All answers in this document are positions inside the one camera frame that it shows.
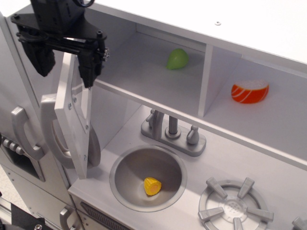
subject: yellow toy corn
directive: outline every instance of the yellow toy corn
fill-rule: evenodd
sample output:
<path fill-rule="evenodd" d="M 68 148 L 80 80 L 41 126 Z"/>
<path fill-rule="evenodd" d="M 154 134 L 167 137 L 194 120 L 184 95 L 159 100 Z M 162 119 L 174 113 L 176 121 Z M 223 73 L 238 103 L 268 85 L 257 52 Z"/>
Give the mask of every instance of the yellow toy corn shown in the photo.
<path fill-rule="evenodd" d="M 161 189 L 161 182 L 153 177 L 146 177 L 144 180 L 144 189 L 147 195 L 153 196 Z"/>

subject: countertop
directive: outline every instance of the countertop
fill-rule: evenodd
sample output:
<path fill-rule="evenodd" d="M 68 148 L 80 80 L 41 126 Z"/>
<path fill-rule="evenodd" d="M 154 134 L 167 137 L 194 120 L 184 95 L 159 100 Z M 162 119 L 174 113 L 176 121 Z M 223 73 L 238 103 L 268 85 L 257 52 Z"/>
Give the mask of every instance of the countertop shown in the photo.
<path fill-rule="evenodd" d="M 88 170 L 86 180 L 77 179 L 71 186 L 69 193 L 73 197 L 80 197 L 135 230 L 202 230 L 198 208 L 201 194 L 207 187 L 206 180 L 214 177 L 217 181 L 229 179 L 243 183 L 249 177 L 255 181 L 253 188 L 263 197 L 268 210 L 274 212 L 274 221 L 268 224 L 268 230 L 291 230 L 296 217 L 306 218 L 306 171 L 204 130 L 200 133 L 207 138 L 205 151 L 196 158 L 188 156 L 141 134 L 141 124 L 149 114 L 148 107 L 138 109 L 102 150 L 100 165 Z M 189 127 L 180 121 L 179 124 Z M 161 211 L 145 213 L 131 210 L 116 200 L 109 176 L 119 155 L 135 146 L 148 144 L 165 146 L 175 152 L 185 164 L 188 182 L 176 203 Z"/>

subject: oven vent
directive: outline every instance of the oven vent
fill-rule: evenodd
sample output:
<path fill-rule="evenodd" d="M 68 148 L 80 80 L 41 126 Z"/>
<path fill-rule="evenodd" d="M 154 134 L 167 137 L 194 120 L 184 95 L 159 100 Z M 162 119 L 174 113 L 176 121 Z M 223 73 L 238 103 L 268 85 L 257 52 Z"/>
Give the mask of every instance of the oven vent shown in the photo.
<path fill-rule="evenodd" d="M 84 202 L 81 202 L 81 206 L 84 208 L 84 210 L 89 216 L 91 216 L 93 219 L 95 219 L 105 227 L 109 228 L 110 230 L 130 230 Z"/>

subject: door handle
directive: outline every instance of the door handle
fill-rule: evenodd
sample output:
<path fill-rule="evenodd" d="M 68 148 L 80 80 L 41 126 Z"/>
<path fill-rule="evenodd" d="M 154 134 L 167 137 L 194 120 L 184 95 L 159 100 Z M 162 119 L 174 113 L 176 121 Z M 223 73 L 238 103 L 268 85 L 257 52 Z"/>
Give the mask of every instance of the door handle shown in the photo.
<path fill-rule="evenodd" d="M 56 94 L 43 95 L 40 105 L 40 123 L 44 139 L 52 151 L 53 155 L 67 169 L 73 169 L 71 154 L 58 140 L 52 122 L 57 120 L 54 111 L 56 103 Z"/>
<path fill-rule="evenodd" d="M 66 149 L 59 138 L 57 137 L 52 122 L 57 120 L 57 115 L 54 110 L 56 103 L 56 94 L 43 95 L 40 105 L 40 123 L 44 139 L 51 149 L 53 155 L 67 169 L 73 169 L 74 164 L 71 158 L 71 153 Z M 100 163 L 100 146 L 96 132 L 90 125 L 89 134 L 89 149 L 88 149 L 88 168 L 95 167 Z"/>
<path fill-rule="evenodd" d="M 71 227 L 71 228 L 68 227 L 67 219 L 69 218 L 70 215 L 71 215 L 71 212 L 66 208 L 63 208 L 63 210 L 59 214 L 59 222 L 63 230 L 75 230 L 76 229 L 75 227 Z"/>
<path fill-rule="evenodd" d="M 32 147 L 24 131 L 24 125 L 29 120 L 25 109 L 18 106 L 11 112 L 11 116 L 14 134 L 19 146 L 30 157 L 36 161 L 40 160 L 45 155 L 42 148 L 36 145 Z"/>

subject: refrigerator handle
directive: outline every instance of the refrigerator handle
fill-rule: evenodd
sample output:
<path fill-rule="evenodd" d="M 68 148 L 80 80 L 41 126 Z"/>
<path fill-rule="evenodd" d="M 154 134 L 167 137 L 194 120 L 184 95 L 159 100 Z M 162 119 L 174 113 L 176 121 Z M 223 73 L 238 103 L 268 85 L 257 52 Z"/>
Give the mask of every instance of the refrigerator handle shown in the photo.
<path fill-rule="evenodd" d="M 70 215 L 71 215 L 71 212 L 66 208 L 63 208 L 63 210 L 59 214 L 59 222 L 63 230 L 75 230 L 76 229 L 75 227 L 71 227 L 71 228 L 68 227 L 67 219 Z"/>
<path fill-rule="evenodd" d="M 57 115 L 54 111 L 56 103 L 56 94 L 43 95 L 40 105 L 40 123 L 44 139 L 52 151 L 55 158 L 67 169 L 73 169 L 71 154 L 68 149 L 65 149 L 58 140 L 52 122 L 57 120 Z"/>
<path fill-rule="evenodd" d="M 19 146 L 33 159 L 40 160 L 45 155 L 42 148 L 36 145 L 32 147 L 24 131 L 24 125 L 29 120 L 25 109 L 18 106 L 11 112 L 11 116 L 14 134 Z"/>

